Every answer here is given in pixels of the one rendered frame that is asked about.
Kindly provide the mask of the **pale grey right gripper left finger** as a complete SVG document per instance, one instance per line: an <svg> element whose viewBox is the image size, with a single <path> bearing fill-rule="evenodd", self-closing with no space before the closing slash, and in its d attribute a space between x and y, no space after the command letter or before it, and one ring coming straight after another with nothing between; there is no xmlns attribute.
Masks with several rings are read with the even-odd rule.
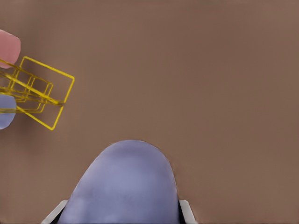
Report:
<svg viewBox="0 0 299 224"><path fill-rule="evenodd" d="M68 200L62 200L54 209L51 211L41 224L57 224Z"/></svg>

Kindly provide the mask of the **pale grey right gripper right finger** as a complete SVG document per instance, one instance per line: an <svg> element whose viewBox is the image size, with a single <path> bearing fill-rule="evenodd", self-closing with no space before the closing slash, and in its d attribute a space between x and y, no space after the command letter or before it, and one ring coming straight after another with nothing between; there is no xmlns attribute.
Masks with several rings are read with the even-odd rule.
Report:
<svg viewBox="0 0 299 224"><path fill-rule="evenodd" d="M194 214L187 200L180 200L180 208L185 224L197 224Z"/></svg>

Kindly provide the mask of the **blue-violet plate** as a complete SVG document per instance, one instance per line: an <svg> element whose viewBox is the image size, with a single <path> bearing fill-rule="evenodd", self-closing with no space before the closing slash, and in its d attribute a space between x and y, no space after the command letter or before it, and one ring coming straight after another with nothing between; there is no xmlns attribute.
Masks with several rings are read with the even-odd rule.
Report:
<svg viewBox="0 0 299 224"><path fill-rule="evenodd" d="M0 94L0 130L7 128L16 115L16 100L13 96Z"/></svg>
<svg viewBox="0 0 299 224"><path fill-rule="evenodd" d="M180 224L169 161L140 140L108 146L79 180L57 224Z"/></svg>

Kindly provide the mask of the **pink plate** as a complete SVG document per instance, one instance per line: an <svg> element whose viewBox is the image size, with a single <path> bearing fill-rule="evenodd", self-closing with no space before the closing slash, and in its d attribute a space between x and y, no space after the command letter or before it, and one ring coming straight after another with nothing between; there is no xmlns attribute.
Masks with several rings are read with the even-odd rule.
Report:
<svg viewBox="0 0 299 224"><path fill-rule="evenodd" d="M15 64L21 52L21 41L18 37L0 29L0 59Z"/></svg>

